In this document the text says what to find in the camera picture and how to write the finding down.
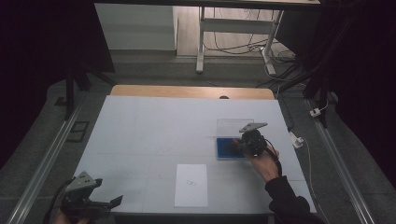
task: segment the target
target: white connector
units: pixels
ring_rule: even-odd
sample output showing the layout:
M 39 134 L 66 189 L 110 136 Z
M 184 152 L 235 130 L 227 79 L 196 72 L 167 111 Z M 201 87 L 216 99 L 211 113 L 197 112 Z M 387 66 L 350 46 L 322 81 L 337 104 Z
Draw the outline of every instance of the white connector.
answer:
M 303 146 L 303 141 L 304 141 L 303 138 L 296 137 L 296 135 L 294 135 L 294 133 L 292 133 L 292 132 L 289 132 L 289 134 L 290 134 L 291 142 L 293 143 L 293 146 L 295 149 Z
M 309 113 L 311 113 L 312 118 L 317 117 L 320 115 L 320 110 L 318 108 L 315 108 L 311 111 L 309 111 Z

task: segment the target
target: white paper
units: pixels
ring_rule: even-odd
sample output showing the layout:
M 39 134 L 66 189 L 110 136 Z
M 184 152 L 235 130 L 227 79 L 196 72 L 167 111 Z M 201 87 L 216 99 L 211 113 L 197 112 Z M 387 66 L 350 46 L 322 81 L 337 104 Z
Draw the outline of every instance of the white paper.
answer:
M 206 164 L 178 164 L 175 207 L 207 207 Z

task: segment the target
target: black sleeve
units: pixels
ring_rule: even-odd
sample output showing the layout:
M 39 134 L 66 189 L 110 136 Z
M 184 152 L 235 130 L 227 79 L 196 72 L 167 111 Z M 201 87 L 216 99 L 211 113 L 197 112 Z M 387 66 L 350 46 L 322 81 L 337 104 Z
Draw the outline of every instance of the black sleeve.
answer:
M 295 196 L 285 176 L 270 180 L 265 185 L 265 190 L 273 199 L 270 209 L 275 213 L 276 223 L 324 224 L 309 211 L 309 203 L 305 198 Z

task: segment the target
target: human hand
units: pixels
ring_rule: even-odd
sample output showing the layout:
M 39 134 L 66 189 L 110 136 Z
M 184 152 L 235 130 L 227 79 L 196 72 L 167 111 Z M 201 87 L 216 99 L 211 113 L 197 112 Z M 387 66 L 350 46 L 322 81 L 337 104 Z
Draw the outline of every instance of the human hand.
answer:
M 279 152 L 276 149 L 270 146 L 268 146 L 268 148 L 271 151 L 274 151 L 279 157 Z M 264 151 L 260 156 L 251 156 L 245 154 L 245 157 L 251 162 L 251 164 L 253 164 L 253 167 L 264 179 L 265 183 L 268 183 L 268 181 L 279 177 L 277 166 L 268 152 Z
M 81 218 L 77 224 L 88 224 L 88 222 L 90 222 L 88 218 Z M 61 209 L 58 209 L 58 213 L 55 219 L 53 219 L 53 224 L 71 224 L 71 222 Z

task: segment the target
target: person's arm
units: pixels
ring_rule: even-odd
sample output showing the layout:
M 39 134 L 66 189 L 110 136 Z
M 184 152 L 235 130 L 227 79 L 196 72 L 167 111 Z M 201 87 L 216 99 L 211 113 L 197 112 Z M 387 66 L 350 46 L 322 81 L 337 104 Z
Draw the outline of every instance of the person's arm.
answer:
M 248 156 L 256 171 L 264 179 L 265 190 L 273 199 L 270 210 L 275 213 L 276 223 L 282 224 L 323 224 L 324 222 L 310 212 L 309 203 L 304 197 L 296 197 L 286 176 L 279 176 L 276 164 L 267 152 L 260 156 Z

